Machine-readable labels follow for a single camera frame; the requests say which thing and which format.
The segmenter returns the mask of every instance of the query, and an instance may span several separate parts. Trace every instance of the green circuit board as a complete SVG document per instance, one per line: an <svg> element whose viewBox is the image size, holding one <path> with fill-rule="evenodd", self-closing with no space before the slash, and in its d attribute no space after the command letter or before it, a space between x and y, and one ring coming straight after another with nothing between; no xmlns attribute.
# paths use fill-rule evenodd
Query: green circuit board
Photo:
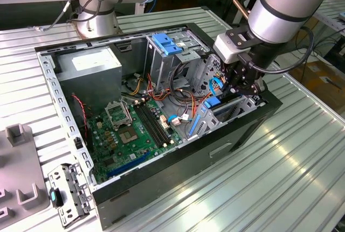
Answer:
<svg viewBox="0 0 345 232"><path fill-rule="evenodd" d="M156 102L149 100L145 105L160 124L158 117L163 114ZM90 151L90 154L94 163L93 174L98 183L108 180L112 171L116 174L122 170L124 172L129 169L128 166L132 168L182 143L178 133L170 128L170 132L164 130L170 143L166 147L156 145L135 111L135 106L128 106L127 109L133 122L130 126L119 127L117 131L113 129L106 111L87 120L92 131L93 151ZM111 112L112 120L118 121L124 118L124 115L118 108Z"/></svg>

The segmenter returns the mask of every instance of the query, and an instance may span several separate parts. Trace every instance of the gray plastic tray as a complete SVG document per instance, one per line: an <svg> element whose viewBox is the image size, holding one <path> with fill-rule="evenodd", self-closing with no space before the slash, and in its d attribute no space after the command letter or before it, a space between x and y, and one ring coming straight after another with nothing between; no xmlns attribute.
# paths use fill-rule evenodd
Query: gray plastic tray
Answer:
<svg viewBox="0 0 345 232"><path fill-rule="evenodd" d="M0 230L49 205L31 128L0 132Z"/></svg>

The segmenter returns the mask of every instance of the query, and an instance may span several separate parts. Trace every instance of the open computer tower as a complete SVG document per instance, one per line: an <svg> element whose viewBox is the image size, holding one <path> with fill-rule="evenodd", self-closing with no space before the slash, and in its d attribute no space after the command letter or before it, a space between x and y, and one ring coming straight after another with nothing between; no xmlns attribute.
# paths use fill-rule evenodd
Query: open computer tower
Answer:
<svg viewBox="0 0 345 232"><path fill-rule="evenodd" d="M196 24L36 49L75 163L49 174L62 226L119 222L243 145L281 106L221 100L224 64Z"/></svg>

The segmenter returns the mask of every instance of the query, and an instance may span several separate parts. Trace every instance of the motherboard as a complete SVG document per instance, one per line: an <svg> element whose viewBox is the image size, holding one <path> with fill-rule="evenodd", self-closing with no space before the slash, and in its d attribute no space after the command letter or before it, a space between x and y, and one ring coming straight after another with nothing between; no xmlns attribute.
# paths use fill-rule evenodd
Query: motherboard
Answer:
<svg viewBox="0 0 345 232"><path fill-rule="evenodd" d="M168 125L154 100L109 105L100 115L88 118L93 150L94 175L98 183L165 153L182 143Z"/></svg>

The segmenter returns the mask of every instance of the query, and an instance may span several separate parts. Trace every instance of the aluminum extrusion table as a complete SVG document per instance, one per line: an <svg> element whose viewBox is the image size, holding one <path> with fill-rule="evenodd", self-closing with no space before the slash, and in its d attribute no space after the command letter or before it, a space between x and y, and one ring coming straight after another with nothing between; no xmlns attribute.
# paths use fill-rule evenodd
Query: aluminum extrusion table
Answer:
<svg viewBox="0 0 345 232"><path fill-rule="evenodd" d="M345 21L339 18L339 13L345 12L345 0L324 0L314 17L335 31L345 29Z"/></svg>
<svg viewBox="0 0 345 232"><path fill-rule="evenodd" d="M187 22L213 39L229 28L201 8L119 18L124 32ZM78 39L69 24L0 31L0 129L31 127L47 190L48 172L75 160L33 48ZM284 104L245 146L107 231L331 231L345 213L345 122L289 75L265 81ZM52 229L50 204L2 232ZM67 231L100 231L95 211Z"/></svg>

